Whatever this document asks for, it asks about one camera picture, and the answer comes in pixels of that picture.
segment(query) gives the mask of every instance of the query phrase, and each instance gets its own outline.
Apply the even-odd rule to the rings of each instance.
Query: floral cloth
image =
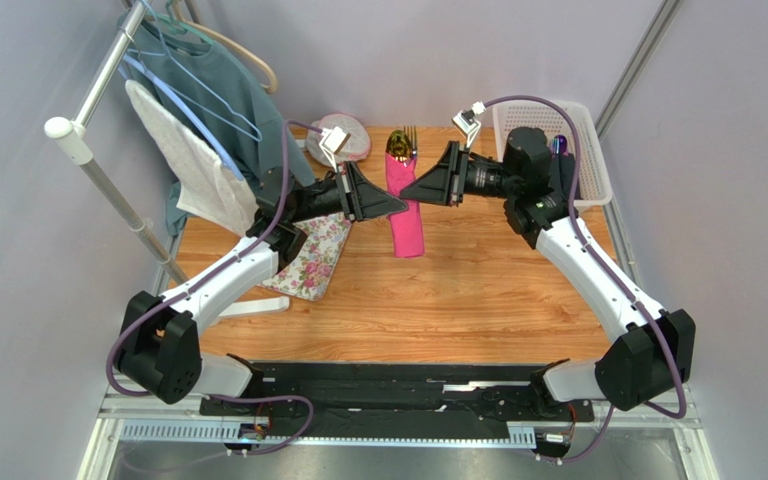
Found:
[[[261,285],[304,300],[320,300],[331,282],[351,222],[342,213],[335,213],[300,222],[295,226],[307,234],[301,252],[282,272]]]

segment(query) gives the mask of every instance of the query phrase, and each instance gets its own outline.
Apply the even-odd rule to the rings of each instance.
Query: wooden table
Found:
[[[386,188],[384,146],[392,128],[370,128],[372,152],[360,162]],[[421,175],[454,128],[420,128]],[[485,129],[474,151],[496,156]],[[318,176],[324,168],[315,168]],[[393,257],[386,219],[355,224],[325,297],[294,297],[288,311],[224,320],[201,338],[205,352],[255,360],[446,363],[548,363],[600,356],[608,347],[594,314],[549,261],[511,231],[502,200],[467,197],[458,208],[422,205],[426,254]],[[612,252],[600,209],[583,216]],[[238,237],[192,218],[177,256],[190,276]],[[278,294],[255,288],[243,300]]]

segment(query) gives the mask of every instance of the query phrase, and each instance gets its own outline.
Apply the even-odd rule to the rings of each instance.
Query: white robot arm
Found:
[[[168,404],[190,393],[241,396],[258,372],[239,357],[201,353],[198,338],[240,296],[295,259],[307,236],[293,223],[337,212],[358,222],[407,209],[404,201],[363,177],[354,162],[338,165],[334,173],[309,187],[293,185],[280,212],[275,196],[261,193],[256,222],[224,257],[159,296],[135,295],[121,331],[136,329],[121,344],[113,366]],[[274,182],[280,177],[268,176]],[[279,185],[264,185],[262,190],[279,191]],[[275,217],[279,221],[270,228]],[[172,298],[179,300],[149,315]]]
[[[465,134],[469,142],[470,133]],[[446,206],[459,204],[465,194],[506,199],[509,225],[567,277],[612,343],[602,358],[563,360],[532,374],[531,387],[543,405],[536,410],[575,399],[607,399],[615,407],[629,410],[675,387],[674,365],[669,365],[659,333],[664,335],[680,380],[688,379],[694,321],[683,310],[669,313],[663,309],[614,264],[581,218],[574,225],[568,209],[572,184],[564,191],[564,182],[558,178],[563,160],[573,161],[560,153],[554,157],[544,132],[534,128],[509,133],[502,162],[461,149],[453,141],[437,165],[402,190],[401,197]]]

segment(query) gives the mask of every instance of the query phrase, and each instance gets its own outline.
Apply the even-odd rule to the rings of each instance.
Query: clothes hanger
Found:
[[[277,81],[277,75],[275,75],[274,70],[272,70],[272,67],[269,66],[266,62],[263,61],[260,57],[254,55],[251,53],[250,50],[246,49],[242,45],[239,45],[238,43],[234,42],[230,38],[222,35],[221,33],[216,32],[215,30],[212,30],[209,27],[205,27],[199,23],[190,22],[186,20],[183,17],[183,12],[180,8],[180,1],[181,0],[168,0],[166,3],[166,7],[170,7],[170,12],[172,14],[172,17],[174,17],[174,20],[179,22],[181,25],[186,25],[192,29],[195,29],[198,31],[198,33],[201,33],[203,35],[206,35],[208,37],[211,37],[211,40],[215,40],[222,45],[224,45],[228,50],[236,53],[240,57],[246,58],[251,63],[256,65],[260,70],[263,71],[263,73],[266,74],[266,78],[269,79],[269,84],[261,84],[264,89],[266,89],[266,93],[275,93],[278,89],[278,81]]]
[[[123,60],[124,62],[129,64],[131,68],[136,69],[142,75],[147,77],[147,79],[150,80],[156,86],[156,88],[158,88],[160,91],[162,91],[162,93],[167,95],[168,98],[171,100],[171,102],[173,102],[174,105],[176,105],[180,109],[180,111],[183,112],[186,118],[188,118],[189,121],[192,122],[192,125],[194,125],[195,128],[197,128],[198,131],[201,132],[201,135],[203,135],[207,143],[210,144],[212,149],[215,151],[216,155],[218,155],[218,158],[221,159],[222,165],[224,165],[231,172],[233,172],[233,176],[236,177],[237,180],[241,180],[243,182],[246,181],[245,176],[242,175],[242,172],[239,171],[239,167],[236,165],[236,162],[234,162],[233,159],[230,158],[230,154],[228,154],[227,150],[225,150],[224,147],[221,146],[221,142],[219,142],[218,139],[215,138],[212,132],[209,131],[206,125],[204,125],[203,122],[201,122],[201,120],[197,117],[197,115],[195,115],[194,112],[192,112],[191,108],[189,108],[189,106],[186,105],[186,103],[180,97],[182,96],[189,102],[197,105],[198,107],[203,108],[207,112],[210,112],[209,109],[203,107],[197,102],[192,101],[190,98],[186,97],[185,95],[178,96],[179,92],[177,91],[177,89],[163,82],[161,78],[157,77],[153,72],[147,69],[144,63],[141,62],[140,60],[136,60],[130,55],[125,55]],[[119,69],[119,72],[121,73],[121,76],[123,76],[124,78],[128,78],[128,76],[125,74],[123,69]]]
[[[140,0],[140,1],[141,1],[141,3],[143,3],[143,4],[145,5],[145,7],[147,8],[148,12],[150,12],[150,14],[153,16],[153,18],[159,18],[159,15],[157,15],[157,14],[156,14],[156,12],[153,10],[153,8],[151,8],[151,6],[150,6],[150,3],[148,3],[146,0]],[[214,91],[213,91],[211,88],[209,88],[209,87],[208,87],[208,86],[207,86],[205,83],[203,83],[203,82],[202,82],[202,81],[201,81],[201,80],[200,80],[200,79],[199,79],[199,78],[198,78],[198,77],[197,77],[195,74],[193,74],[192,72],[190,72],[190,71],[189,71],[189,70],[188,70],[188,69],[187,69],[185,66],[183,66],[183,64],[181,64],[179,61],[177,61],[177,59],[176,59],[176,58],[174,58],[174,56],[173,56],[173,55],[171,55],[171,52],[168,50],[168,45],[165,43],[165,35],[162,33],[162,29],[160,29],[160,28],[157,28],[157,29],[156,29],[156,31],[157,31],[157,33],[158,33],[158,35],[159,35],[159,43],[162,45],[162,50],[163,50],[163,52],[145,52],[145,51],[141,50],[140,48],[138,48],[138,45],[136,45],[136,43],[132,41],[132,40],[133,40],[133,39],[132,39],[132,37],[130,37],[130,41],[132,42],[132,44],[133,44],[133,46],[136,48],[136,50],[135,50],[134,52],[133,52],[132,50],[129,50],[129,51],[130,51],[131,53],[136,53],[136,54],[138,55],[138,59],[139,59],[139,61],[142,63],[142,65],[145,67],[145,69],[147,69],[147,66],[146,66],[146,65],[144,65],[144,61],[143,61],[143,60],[142,60],[142,58],[141,58],[141,57],[142,57],[142,55],[149,55],[149,56],[159,56],[159,57],[168,57],[168,58],[169,58],[169,59],[170,59],[172,62],[174,62],[174,63],[175,63],[175,64],[176,64],[176,65],[177,65],[177,66],[178,66],[178,67],[179,67],[181,70],[183,70],[183,72],[185,72],[185,73],[186,73],[186,74],[187,74],[189,77],[191,77],[191,78],[192,78],[192,80],[194,80],[195,82],[197,82],[197,83],[198,83],[198,85],[200,85],[201,87],[203,87],[203,88],[204,88],[204,89],[205,89],[207,92],[209,92],[209,93],[210,93],[212,96],[214,96],[214,97],[215,97],[215,98],[216,98],[216,99],[217,99],[219,102],[221,102],[221,103],[222,103],[222,104],[223,104],[223,105],[224,105],[224,106],[227,108],[227,110],[230,112],[230,114],[231,114],[231,115],[233,115],[233,116],[235,116],[235,117],[237,117],[237,118],[240,118],[240,119],[242,119],[242,121],[244,121],[245,123],[247,123],[247,124],[248,124],[248,126],[249,126],[249,127],[251,127],[251,130],[253,130],[253,131],[254,131],[254,133],[255,133],[256,135],[252,135],[251,133],[249,133],[249,132],[247,132],[247,131],[243,130],[243,129],[242,129],[242,128],[240,128],[238,125],[234,124],[233,122],[230,122],[230,121],[228,121],[226,118],[224,118],[224,117],[222,117],[222,116],[220,116],[220,115],[216,114],[215,112],[213,112],[213,111],[211,111],[211,110],[209,110],[209,109],[205,108],[203,105],[200,105],[199,103],[195,102],[195,101],[194,101],[194,100],[192,100],[191,98],[189,98],[189,97],[185,96],[185,95],[184,95],[182,92],[180,92],[179,90],[176,90],[176,89],[174,89],[174,91],[175,91],[175,92],[176,92],[178,95],[180,95],[181,97],[185,98],[186,100],[189,100],[189,101],[190,101],[190,102],[192,102],[192,103],[195,103],[195,104],[196,104],[196,105],[198,105],[199,107],[203,108],[203,110],[204,110],[206,113],[209,113],[209,114],[211,114],[211,115],[215,116],[217,119],[219,119],[219,120],[221,120],[222,122],[226,123],[227,125],[231,126],[233,129],[237,130],[238,132],[242,133],[243,135],[246,135],[246,136],[250,137],[250,138],[251,138],[251,139],[253,139],[255,142],[260,142],[260,141],[262,141],[262,140],[263,140],[263,134],[260,132],[260,129],[259,129],[259,128],[257,128],[257,126],[256,126],[256,125],[254,125],[253,123],[251,123],[251,121],[250,121],[250,120],[248,120],[248,118],[247,118],[245,115],[242,115],[241,113],[239,113],[239,112],[237,112],[237,111],[233,110],[233,108],[231,108],[231,107],[230,107],[230,104],[229,104],[229,103],[227,103],[227,101],[226,101],[224,98],[222,98],[222,97],[221,97],[221,95],[219,95],[219,94],[215,93],[215,92],[214,92]]]

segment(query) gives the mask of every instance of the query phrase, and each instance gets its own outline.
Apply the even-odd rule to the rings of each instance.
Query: white basket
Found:
[[[605,205],[612,199],[612,185],[606,171],[606,161],[597,139],[597,130],[588,108],[581,103],[554,101],[562,107],[579,131],[583,153],[582,166],[579,170],[579,192],[582,200],[576,200],[574,206],[579,210]],[[505,139],[508,133],[517,127],[537,127],[547,134],[552,141],[556,135],[568,138],[568,151],[573,153],[573,136],[567,122],[552,108],[540,103],[525,100],[503,102],[493,106],[493,128],[496,135],[496,155],[502,158],[505,152]]]

